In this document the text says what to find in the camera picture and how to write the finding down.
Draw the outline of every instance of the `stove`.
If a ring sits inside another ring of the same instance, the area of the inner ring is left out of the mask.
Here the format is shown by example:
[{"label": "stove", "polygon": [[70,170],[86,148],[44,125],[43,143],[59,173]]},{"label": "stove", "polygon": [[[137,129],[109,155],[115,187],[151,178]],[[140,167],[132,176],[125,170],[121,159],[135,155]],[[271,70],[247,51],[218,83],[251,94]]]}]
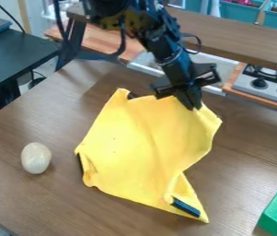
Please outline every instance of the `stove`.
[{"label": "stove", "polygon": [[257,65],[246,65],[232,89],[277,101],[277,71]]}]

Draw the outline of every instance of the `tabletop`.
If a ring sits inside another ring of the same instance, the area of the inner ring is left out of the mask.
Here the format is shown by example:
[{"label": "tabletop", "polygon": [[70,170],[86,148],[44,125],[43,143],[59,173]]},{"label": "tabletop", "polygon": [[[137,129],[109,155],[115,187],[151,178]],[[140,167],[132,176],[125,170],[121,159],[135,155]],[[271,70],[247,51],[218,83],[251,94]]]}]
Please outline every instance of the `tabletop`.
[{"label": "tabletop", "polygon": [[[0,226],[17,235],[251,235],[277,191],[277,112],[204,93],[223,124],[212,151],[186,171],[209,224],[83,185],[74,149],[116,88],[139,95],[154,78],[107,62],[77,62],[0,111]],[[25,173],[21,149],[52,150],[42,175]]]},{"label": "tabletop", "polygon": [[[56,26],[44,31],[44,34],[55,40],[61,41],[62,36]],[[82,40],[81,46],[83,50],[99,53],[114,53],[121,44],[121,35],[118,31],[107,31],[100,29],[94,25],[87,24],[87,30]],[[129,63],[136,58],[140,52],[145,51],[143,45],[136,39],[126,37],[126,50],[119,58],[124,63]]]},{"label": "tabletop", "polygon": [[[178,19],[181,31],[197,35],[202,40],[202,51],[239,62],[261,65],[277,70],[277,29],[266,28],[226,18],[168,7]],[[83,8],[71,6],[67,15],[85,21]],[[184,38],[187,48],[197,49],[196,40]]]},{"label": "tabletop", "polygon": [[0,33],[0,86],[44,64],[58,49],[53,41],[8,29]]}]

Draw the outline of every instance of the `ball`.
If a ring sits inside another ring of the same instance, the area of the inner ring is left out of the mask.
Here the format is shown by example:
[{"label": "ball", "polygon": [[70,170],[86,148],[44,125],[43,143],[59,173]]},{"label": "ball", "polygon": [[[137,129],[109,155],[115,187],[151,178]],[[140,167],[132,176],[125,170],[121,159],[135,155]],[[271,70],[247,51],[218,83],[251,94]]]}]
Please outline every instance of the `ball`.
[{"label": "ball", "polygon": [[32,174],[40,174],[49,167],[51,151],[40,143],[30,143],[21,152],[21,164],[24,170]]}]

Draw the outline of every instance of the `yellow towel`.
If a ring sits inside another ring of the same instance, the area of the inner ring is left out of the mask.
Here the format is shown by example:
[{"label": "yellow towel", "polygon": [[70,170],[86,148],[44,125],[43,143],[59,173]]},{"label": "yellow towel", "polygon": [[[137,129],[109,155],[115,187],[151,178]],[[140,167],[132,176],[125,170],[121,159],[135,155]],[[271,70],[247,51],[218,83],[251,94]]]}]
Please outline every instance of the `yellow towel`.
[{"label": "yellow towel", "polygon": [[76,148],[86,186],[196,218],[171,204],[195,207],[209,222],[184,171],[206,155],[221,120],[204,105],[187,110],[175,97],[128,100],[118,89]]}]

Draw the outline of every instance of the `black robotic arm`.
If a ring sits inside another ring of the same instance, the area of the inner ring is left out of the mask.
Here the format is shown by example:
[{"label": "black robotic arm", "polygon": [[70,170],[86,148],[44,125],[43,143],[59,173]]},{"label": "black robotic arm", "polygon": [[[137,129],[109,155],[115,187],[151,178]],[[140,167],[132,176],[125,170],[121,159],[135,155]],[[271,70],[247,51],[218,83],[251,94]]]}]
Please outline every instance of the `black robotic arm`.
[{"label": "black robotic arm", "polygon": [[[166,74],[151,85],[157,98],[174,95],[190,110],[202,107],[201,88],[220,81],[216,65],[192,62],[182,43],[180,26],[162,1],[82,0],[82,3],[87,21],[104,30],[128,30],[155,56]],[[124,51],[124,46],[125,41],[118,53]]]}]

